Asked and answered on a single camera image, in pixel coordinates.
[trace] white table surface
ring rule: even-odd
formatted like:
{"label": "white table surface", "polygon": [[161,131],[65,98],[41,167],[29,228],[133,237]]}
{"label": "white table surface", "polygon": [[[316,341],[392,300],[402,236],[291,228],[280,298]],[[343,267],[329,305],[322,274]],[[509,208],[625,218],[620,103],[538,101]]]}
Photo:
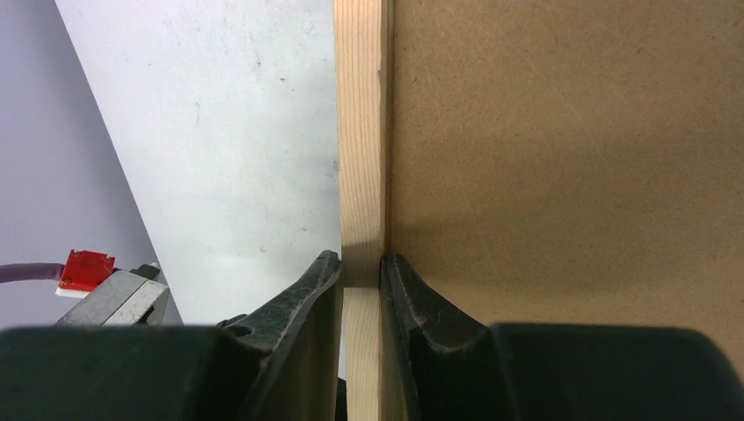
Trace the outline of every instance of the white table surface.
{"label": "white table surface", "polygon": [[330,0],[57,4],[184,323],[340,250]]}

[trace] gray wall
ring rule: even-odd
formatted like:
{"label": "gray wall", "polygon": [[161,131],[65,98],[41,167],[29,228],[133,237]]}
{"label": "gray wall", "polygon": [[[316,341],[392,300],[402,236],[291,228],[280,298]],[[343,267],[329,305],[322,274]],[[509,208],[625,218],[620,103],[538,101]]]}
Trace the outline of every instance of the gray wall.
{"label": "gray wall", "polygon": [[[0,0],[0,264],[71,248],[157,261],[54,0]],[[0,329],[56,321],[78,300],[55,288],[0,285]]]}

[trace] dark spot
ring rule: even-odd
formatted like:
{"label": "dark spot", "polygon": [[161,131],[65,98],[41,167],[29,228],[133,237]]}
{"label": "dark spot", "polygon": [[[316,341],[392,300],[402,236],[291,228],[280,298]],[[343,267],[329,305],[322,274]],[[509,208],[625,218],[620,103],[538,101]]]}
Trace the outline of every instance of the dark spot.
{"label": "dark spot", "polygon": [[238,338],[240,338],[241,336],[248,336],[254,332],[254,329],[252,327],[241,325],[227,326],[226,329]]}

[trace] wooden plank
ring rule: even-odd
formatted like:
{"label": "wooden plank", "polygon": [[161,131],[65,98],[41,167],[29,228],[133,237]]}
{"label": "wooden plank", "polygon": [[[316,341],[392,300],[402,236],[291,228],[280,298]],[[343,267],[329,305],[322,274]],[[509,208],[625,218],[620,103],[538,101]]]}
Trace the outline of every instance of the wooden plank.
{"label": "wooden plank", "polygon": [[387,246],[387,83],[384,0],[334,0],[341,254],[349,419],[380,419],[380,258]]}
{"label": "wooden plank", "polygon": [[484,323],[687,326],[744,374],[744,9],[396,2],[393,249]]}

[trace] cardboard sheet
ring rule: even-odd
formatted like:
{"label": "cardboard sheet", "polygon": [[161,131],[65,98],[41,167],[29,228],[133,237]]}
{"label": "cardboard sheet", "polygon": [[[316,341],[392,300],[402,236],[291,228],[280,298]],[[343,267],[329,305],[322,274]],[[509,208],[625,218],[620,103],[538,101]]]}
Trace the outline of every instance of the cardboard sheet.
{"label": "cardboard sheet", "polygon": [[742,3],[398,0],[395,42],[394,251],[481,322],[685,326],[744,374]]}

